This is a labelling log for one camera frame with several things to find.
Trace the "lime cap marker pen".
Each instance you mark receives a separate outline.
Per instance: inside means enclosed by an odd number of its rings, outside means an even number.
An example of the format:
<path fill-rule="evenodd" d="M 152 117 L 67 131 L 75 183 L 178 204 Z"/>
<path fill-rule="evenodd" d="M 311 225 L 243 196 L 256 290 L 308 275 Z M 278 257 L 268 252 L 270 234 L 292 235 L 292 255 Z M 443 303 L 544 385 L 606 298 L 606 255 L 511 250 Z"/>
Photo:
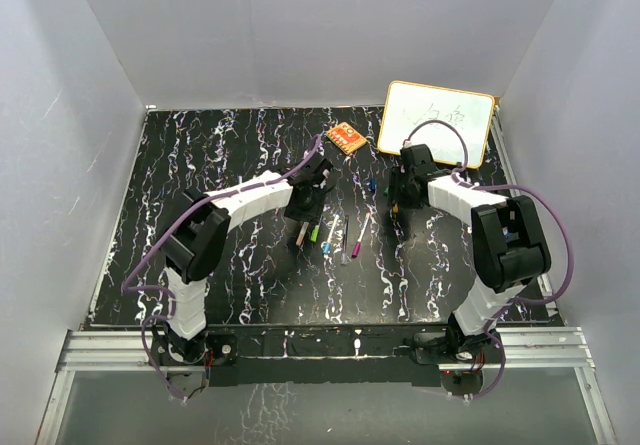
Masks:
<path fill-rule="evenodd" d="M 319 237 L 319 232 L 320 232 L 320 228 L 321 228 L 321 224 L 318 223 L 314 226 L 312 233 L 310 235 L 310 240 L 312 243 L 316 243 Z"/>

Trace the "peach cap marker pen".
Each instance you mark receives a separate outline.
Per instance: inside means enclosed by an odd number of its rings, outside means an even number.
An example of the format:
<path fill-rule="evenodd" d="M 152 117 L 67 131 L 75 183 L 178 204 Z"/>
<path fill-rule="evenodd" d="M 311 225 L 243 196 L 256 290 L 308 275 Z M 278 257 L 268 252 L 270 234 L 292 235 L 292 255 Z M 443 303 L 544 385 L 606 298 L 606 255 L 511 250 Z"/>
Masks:
<path fill-rule="evenodd" d="M 309 223 L 308 222 L 303 222 L 302 223 L 300 231 L 299 231 L 298 236 L 296 238 L 296 242 L 295 242 L 295 244 L 297 246 L 301 246 L 302 243 L 304 242 L 308 227 L 309 227 Z"/>

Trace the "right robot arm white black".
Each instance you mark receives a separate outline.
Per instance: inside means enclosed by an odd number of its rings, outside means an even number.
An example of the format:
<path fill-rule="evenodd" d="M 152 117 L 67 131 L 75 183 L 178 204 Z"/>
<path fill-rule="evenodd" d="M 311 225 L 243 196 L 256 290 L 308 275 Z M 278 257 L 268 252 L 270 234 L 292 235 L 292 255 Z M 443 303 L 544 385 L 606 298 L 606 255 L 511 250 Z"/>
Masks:
<path fill-rule="evenodd" d="M 407 141 L 400 157 L 390 175 L 389 205 L 433 208 L 471 228 L 476 277 L 440 340 L 453 359 L 466 362 L 480 352 L 498 313 L 551 266 L 536 206 L 526 196 L 508 198 L 459 184 L 435 168 L 424 144 Z"/>

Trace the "light blue cap marker pen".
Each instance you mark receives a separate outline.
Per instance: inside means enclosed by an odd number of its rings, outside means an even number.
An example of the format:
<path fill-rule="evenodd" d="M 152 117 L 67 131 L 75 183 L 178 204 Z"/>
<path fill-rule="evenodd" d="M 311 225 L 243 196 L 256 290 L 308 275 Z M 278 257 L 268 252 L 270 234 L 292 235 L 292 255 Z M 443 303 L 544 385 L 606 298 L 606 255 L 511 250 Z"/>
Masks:
<path fill-rule="evenodd" d="M 332 238 L 333 238 L 336 226 L 338 224 L 338 221 L 339 221 L 339 215 L 335 214 L 331 222 L 331 226 L 329 228 L 329 233 L 327 235 L 326 241 L 322 246 L 322 250 L 324 254 L 328 254 L 331 250 Z"/>

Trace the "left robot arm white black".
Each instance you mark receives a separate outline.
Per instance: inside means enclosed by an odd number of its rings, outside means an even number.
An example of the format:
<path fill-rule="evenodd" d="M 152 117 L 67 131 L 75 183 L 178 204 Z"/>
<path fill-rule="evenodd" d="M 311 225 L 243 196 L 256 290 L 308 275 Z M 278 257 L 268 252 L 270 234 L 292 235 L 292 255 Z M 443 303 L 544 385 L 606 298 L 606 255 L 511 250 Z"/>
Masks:
<path fill-rule="evenodd" d="M 168 329 L 171 350 L 194 364 L 206 352 L 206 279 L 220 263 L 229 232 L 274 210 L 301 224 L 305 233 L 320 221 L 326 195 L 334 188 L 333 165 L 320 154 L 291 172 L 266 171 L 233 187 L 202 195 L 184 194 L 186 217 L 162 244 L 168 288 L 173 294 Z"/>

